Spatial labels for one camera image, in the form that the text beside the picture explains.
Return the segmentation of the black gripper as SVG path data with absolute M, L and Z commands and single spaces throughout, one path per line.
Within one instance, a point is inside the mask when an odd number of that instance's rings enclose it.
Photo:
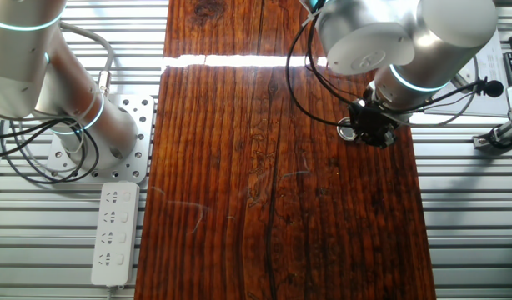
M 349 105 L 350 140 L 370 146 L 387 148 L 397 141 L 396 122 L 380 110 L 364 107 L 356 102 Z

